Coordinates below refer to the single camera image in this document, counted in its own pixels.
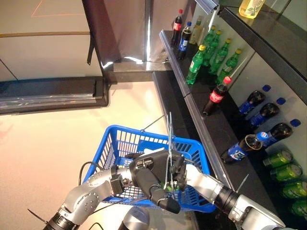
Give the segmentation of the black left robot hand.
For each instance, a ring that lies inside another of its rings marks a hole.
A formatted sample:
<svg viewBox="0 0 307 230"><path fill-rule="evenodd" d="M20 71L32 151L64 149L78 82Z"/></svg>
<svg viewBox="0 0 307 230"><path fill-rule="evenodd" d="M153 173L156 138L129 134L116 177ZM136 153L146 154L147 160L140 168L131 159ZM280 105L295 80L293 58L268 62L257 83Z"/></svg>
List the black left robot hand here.
<svg viewBox="0 0 307 230"><path fill-rule="evenodd" d="M180 212L179 203L162 188L172 176L179 189L186 188L186 162L184 156L173 150L167 163L168 151L160 150L150 154L130 153L125 156L133 161L129 165L133 185L140 188L153 204L172 213Z"/></svg>

